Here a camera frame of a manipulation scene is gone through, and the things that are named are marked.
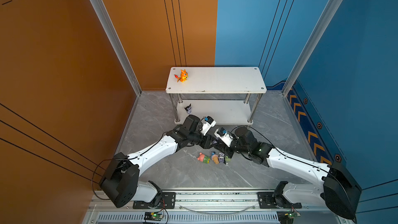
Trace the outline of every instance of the toy figurine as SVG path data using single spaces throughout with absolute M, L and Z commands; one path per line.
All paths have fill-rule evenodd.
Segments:
M 200 154 L 199 157 L 198 157 L 199 161 L 204 162 L 204 163 L 209 163 L 210 158 L 208 156 L 206 156 L 203 153 L 199 153 L 199 154 Z
M 177 78 L 177 82 L 185 82 L 188 78 L 188 73 L 186 72 L 186 70 L 181 70 L 181 77 L 178 77 L 177 75 L 174 75 Z
M 190 114 L 192 112 L 192 107 L 191 104 L 187 107 L 184 107 L 185 111 L 187 112 L 187 114 Z
M 211 159 L 216 163 L 219 164 L 220 162 L 218 161 L 218 156 L 216 155 L 215 152 L 211 152 Z
M 220 163 L 225 163 L 225 154 L 224 153 L 222 153 L 222 152 L 220 152 L 219 153 L 220 154 L 220 156 L 218 156 L 218 161 L 220 162 Z

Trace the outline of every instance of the gray marble floor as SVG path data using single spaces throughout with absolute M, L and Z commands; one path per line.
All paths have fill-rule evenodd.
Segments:
M 245 95 L 182 95 L 183 99 L 241 99 Z M 255 96 L 250 98 L 253 105 Z M 163 132 L 175 127 L 174 114 L 170 97 L 166 92 L 144 91 L 138 100 L 130 127 L 124 138 L 120 151 L 124 154 L 136 152 L 159 140 Z M 235 126 L 224 126 L 232 130 Z M 261 98 L 253 127 L 266 136 L 282 150 L 310 159 L 306 144 L 299 141 L 289 116 L 282 102 L 280 92 L 268 91 Z M 210 129 L 214 133 L 218 126 Z M 266 142 L 264 138 L 253 132 L 257 140 Z M 235 154 L 228 164 L 218 164 L 210 161 L 204 164 L 197 160 L 199 152 L 206 155 L 211 150 L 200 146 L 185 147 L 170 155 L 146 170 L 140 180 L 154 181 L 162 189 L 175 187 L 262 187 L 274 189 L 280 181 L 292 183 L 308 183 L 288 172 L 268 168 L 247 161 Z

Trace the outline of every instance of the orange chevron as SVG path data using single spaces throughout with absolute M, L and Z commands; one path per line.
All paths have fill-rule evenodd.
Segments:
M 292 104 L 292 98 L 297 98 L 296 95 L 291 95 L 290 96 L 290 104 Z
M 304 116 L 307 116 L 306 114 L 305 114 L 305 112 L 300 112 L 300 111 L 298 111 L 298 121 L 300 122 L 300 115 L 304 115 Z
M 326 162 L 331 165 L 331 161 L 327 160 L 326 158 L 321 156 L 321 163 Z
M 315 154 L 315 156 L 316 156 L 316 148 L 319 148 L 319 149 L 325 151 L 325 148 L 323 148 L 322 146 L 320 146 L 320 145 L 317 144 L 317 143 L 314 143 L 314 154 Z
M 308 143 L 310 142 L 311 136 L 318 138 L 318 136 L 314 132 L 308 132 Z
M 296 113 L 296 107 L 301 107 L 301 105 L 299 103 L 294 103 L 293 105 L 294 105 L 293 112 Z

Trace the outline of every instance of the brown wall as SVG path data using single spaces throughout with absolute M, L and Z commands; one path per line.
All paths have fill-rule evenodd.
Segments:
M 0 103 L 96 163 L 112 157 L 135 94 L 90 1 L 2 5 L 5 1 L 0 1 Z M 0 120 L 95 168 L 1 106 Z M 3 123 L 0 138 L 92 176 Z M 82 221 L 92 197 L 89 180 L 1 140 L 0 171 L 1 223 Z
M 214 66 L 217 0 L 103 1 L 143 90 L 164 90 L 170 67 Z

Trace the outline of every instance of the robotic arm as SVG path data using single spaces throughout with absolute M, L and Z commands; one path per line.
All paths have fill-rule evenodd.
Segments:
M 215 124 L 211 117 L 204 118 L 202 123 L 198 117 L 189 115 L 182 125 L 167 132 L 155 144 L 129 155 L 116 154 L 99 182 L 101 189 L 118 208 L 129 201 L 144 201 L 157 206 L 161 189 L 151 181 L 141 182 L 138 178 L 164 157 L 194 144 L 203 149 L 214 147 L 231 158 L 235 152 L 246 153 L 257 164 L 290 172 L 312 183 L 280 182 L 271 201 L 277 207 L 286 208 L 298 202 L 313 203 L 326 205 L 341 217 L 355 218 L 362 189 L 343 165 L 313 162 L 258 142 L 246 127 L 237 128 L 234 134 L 224 128 L 217 129 L 215 138 L 207 134 Z

